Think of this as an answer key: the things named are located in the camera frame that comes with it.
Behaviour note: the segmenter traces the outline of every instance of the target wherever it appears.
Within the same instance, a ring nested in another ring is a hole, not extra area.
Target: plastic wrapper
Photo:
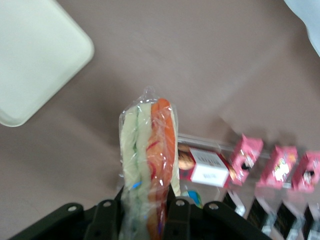
[[[296,164],[297,157],[295,146],[275,146],[257,185],[281,189]]]
[[[230,164],[235,173],[231,175],[234,184],[241,186],[246,181],[250,170],[261,153],[263,145],[264,143],[260,138],[250,138],[242,135],[241,140],[237,143],[230,156]]]
[[[124,187],[120,240],[160,240],[171,184],[180,194],[175,108],[151,87],[119,117]]]
[[[313,192],[320,178],[320,152],[307,151],[292,177],[292,188],[296,191]]]

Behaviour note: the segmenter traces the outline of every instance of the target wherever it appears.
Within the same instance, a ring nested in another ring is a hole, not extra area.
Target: pink candy box
[[[320,179],[320,152],[307,151],[292,177],[292,188],[312,193]]]
[[[264,143],[260,138],[249,138],[242,135],[230,157],[231,166],[234,170],[232,182],[242,185],[249,175],[250,169],[256,163]]]
[[[298,153],[295,146],[275,146],[257,185],[276,189],[282,188],[297,162],[297,157]]]

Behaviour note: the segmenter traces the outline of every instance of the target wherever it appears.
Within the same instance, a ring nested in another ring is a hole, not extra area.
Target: white label
[[[217,168],[227,169],[220,157],[211,151],[190,148],[190,152],[197,164],[209,165]]]
[[[191,181],[223,187],[229,176],[229,170],[219,156],[214,152],[195,148],[191,148],[190,152],[196,162]]]
[[[263,226],[261,232],[265,235],[269,236],[271,233],[271,226]]]
[[[298,230],[291,229],[285,240],[297,240],[297,237],[298,237]]]
[[[320,240],[320,233],[315,230],[311,230],[307,240]]]

